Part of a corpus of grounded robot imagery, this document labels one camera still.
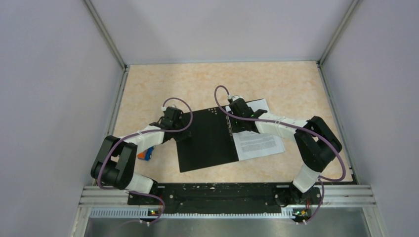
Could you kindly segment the printed paper sheet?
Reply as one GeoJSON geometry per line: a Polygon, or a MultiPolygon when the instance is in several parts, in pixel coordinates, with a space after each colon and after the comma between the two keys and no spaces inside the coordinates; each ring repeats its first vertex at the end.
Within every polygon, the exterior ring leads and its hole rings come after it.
{"type": "Polygon", "coordinates": [[[246,131],[238,126],[240,120],[228,117],[238,160],[266,157],[285,152],[285,146],[278,136],[246,131]]]}

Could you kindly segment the teal black file folder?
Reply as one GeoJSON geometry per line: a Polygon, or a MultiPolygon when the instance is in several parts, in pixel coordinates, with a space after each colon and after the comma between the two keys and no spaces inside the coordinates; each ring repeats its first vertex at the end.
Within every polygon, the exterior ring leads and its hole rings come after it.
{"type": "Polygon", "coordinates": [[[237,162],[233,135],[244,132],[240,120],[219,107],[193,111],[192,124],[185,130],[190,136],[176,142],[181,173],[237,162]]]}

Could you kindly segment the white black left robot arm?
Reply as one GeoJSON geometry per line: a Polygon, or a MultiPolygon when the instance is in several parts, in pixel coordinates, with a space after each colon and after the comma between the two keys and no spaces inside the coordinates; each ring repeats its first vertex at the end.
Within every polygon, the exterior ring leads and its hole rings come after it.
{"type": "Polygon", "coordinates": [[[139,154],[174,139],[189,138],[188,125],[182,118],[182,110],[164,107],[164,115],[145,129],[123,138],[107,136],[92,165],[90,175],[102,188],[109,186],[118,190],[139,193],[146,204],[158,199],[157,181],[134,172],[139,154]]]}

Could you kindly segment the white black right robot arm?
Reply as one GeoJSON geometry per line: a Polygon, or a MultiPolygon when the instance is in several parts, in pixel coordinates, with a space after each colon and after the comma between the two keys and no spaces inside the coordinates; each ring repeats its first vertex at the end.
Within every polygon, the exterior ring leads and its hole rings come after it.
{"type": "Polygon", "coordinates": [[[295,203],[304,203],[321,173],[332,160],[340,157],[342,144],[335,134],[318,116],[297,120],[277,116],[263,109],[255,111],[240,95],[229,95],[228,102],[228,114],[233,119],[233,126],[296,143],[303,165],[292,181],[290,198],[295,203]]]}

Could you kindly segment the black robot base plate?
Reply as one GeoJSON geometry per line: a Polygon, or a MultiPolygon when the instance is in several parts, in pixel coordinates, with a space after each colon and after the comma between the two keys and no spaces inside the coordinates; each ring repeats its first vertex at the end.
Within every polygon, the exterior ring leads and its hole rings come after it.
{"type": "Polygon", "coordinates": [[[159,183],[150,197],[128,194],[128,205],[159,205],[164,214],[279,214],[318,205],[322,192],[291,183],[159,183]]]}

